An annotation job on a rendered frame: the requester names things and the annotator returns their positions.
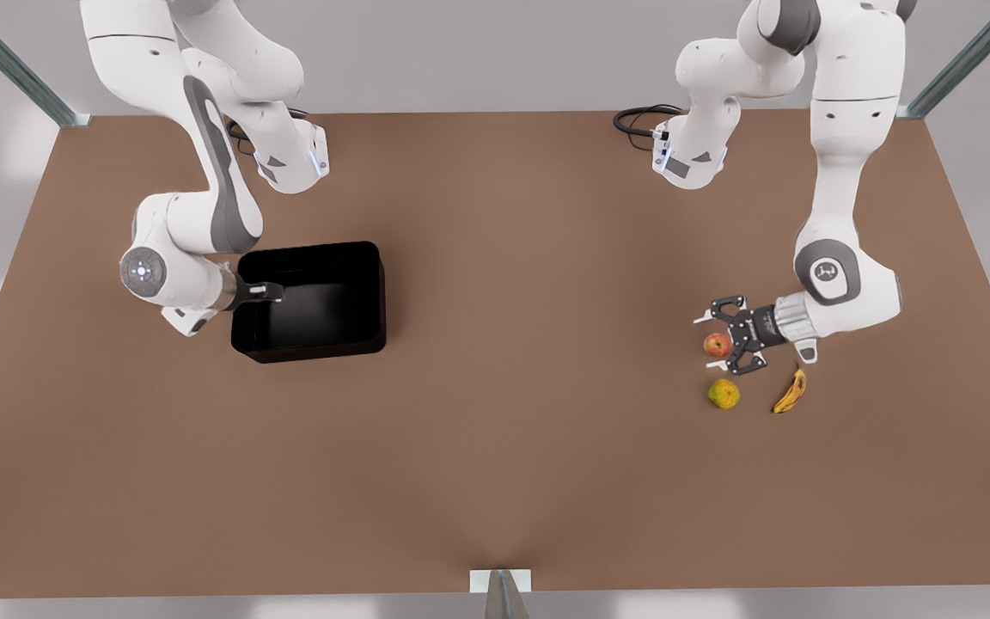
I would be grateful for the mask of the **yellow brown banana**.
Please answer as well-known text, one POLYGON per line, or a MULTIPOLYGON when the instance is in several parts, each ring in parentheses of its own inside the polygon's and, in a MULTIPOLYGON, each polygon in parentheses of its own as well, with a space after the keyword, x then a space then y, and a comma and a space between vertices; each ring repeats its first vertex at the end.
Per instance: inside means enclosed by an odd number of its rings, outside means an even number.
POLYGON ((781 414, 792 410, 801 397, 805 395, 806 389, 808 388, 808 375, 801 367, 798 365, 792 376, 792 381, 787 385, 787 389, 783 392, 780 399, 773 405, 773 413, 781 414))

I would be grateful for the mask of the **black storage box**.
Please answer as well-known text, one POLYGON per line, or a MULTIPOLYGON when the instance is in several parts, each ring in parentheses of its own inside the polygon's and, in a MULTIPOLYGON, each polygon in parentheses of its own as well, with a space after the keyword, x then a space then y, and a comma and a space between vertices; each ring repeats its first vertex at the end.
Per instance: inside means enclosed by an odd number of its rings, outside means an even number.
POLYGON ((388 342, 385 273, 373 242, 252 251, 237 273, 283 292, 233 312, 231 347, 260 364, 370 355, 388 342))

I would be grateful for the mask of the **silver frame post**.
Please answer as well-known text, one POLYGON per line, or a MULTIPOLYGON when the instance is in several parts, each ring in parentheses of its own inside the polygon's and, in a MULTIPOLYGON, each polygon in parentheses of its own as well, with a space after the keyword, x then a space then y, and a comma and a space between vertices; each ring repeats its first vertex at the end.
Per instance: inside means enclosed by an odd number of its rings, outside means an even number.
POLYGON ((484 619, 530 619, 523 592, 533 591, 530 569, 474 569, 471 594, 484 594, 484 619))
POLYGON ((86 128, 90 114, 70 108, 3 39, 0 38, 0 73, 35 103, 59 128, 86 128))
POLYGON ((990 19, 910 102, 899 106, 896 117, 924 119, 965 81, 987 56, 990 56, 990 19))

